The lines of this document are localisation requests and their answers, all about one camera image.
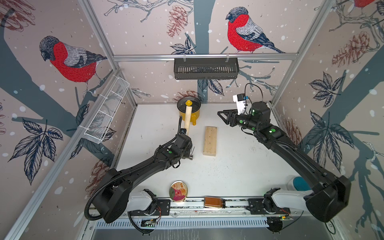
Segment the wooden handled claw hammer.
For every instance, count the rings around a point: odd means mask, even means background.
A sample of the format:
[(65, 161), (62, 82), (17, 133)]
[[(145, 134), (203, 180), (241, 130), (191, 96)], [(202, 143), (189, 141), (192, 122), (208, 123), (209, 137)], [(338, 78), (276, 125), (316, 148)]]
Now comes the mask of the wooden handled claw hammer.
[(186, 133), (187, 136), (189, 135), (189, 131), (190, 131), (191, 115), (192, 115), (192, 102), (187, 101), (186, 102), (186, 113), (185, 113), (185, 124), (184, 124), (184, 128), (187, 131), (187, 133)]

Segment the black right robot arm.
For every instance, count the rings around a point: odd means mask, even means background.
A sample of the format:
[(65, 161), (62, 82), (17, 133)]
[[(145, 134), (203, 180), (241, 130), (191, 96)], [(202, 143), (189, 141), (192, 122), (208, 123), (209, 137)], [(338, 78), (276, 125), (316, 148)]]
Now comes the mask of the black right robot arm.
[(247, 109), (249, 98), (246, 94), (234, 96), (235, 110), (219, 111), (218, 116), (230, 127), (239, 126), (243, 133), (255, 137), (259, 143), (285, 160), (309, 185), (308, 191), (286, 191), (270, 189), (263, 201), (254, 205), (249, 202), (248, 210), (256, 214), (263, 209), (267, 214), (279, 212), (290, 215), (290, 210), (309, 212), (315, 219), (330, 223), (348, 206), (351, 181), (333, 173), (314, 162), (295, 145), (279, 127), (271, 124), (271, 110), (267, 103), (260, 101)]

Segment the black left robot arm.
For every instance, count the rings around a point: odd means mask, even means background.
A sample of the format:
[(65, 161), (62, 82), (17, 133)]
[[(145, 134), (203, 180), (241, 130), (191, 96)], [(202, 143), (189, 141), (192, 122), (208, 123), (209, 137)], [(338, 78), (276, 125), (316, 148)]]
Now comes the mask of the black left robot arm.
[(180, 166), (182, 159), (191, 157), (193, 143), (187, 130), (178, 127), (173, 139), (159, 145), (154, 155), (127, 169), (106, 171), (95, 191), (85, 205), (84, 216), (89, 221), (103, 219), (107, 224), (117, 220), (126, 210), (153, 213), (157, 208), (157, 197), (145, 189), (138, 194), (132, 190), (156, 173)]

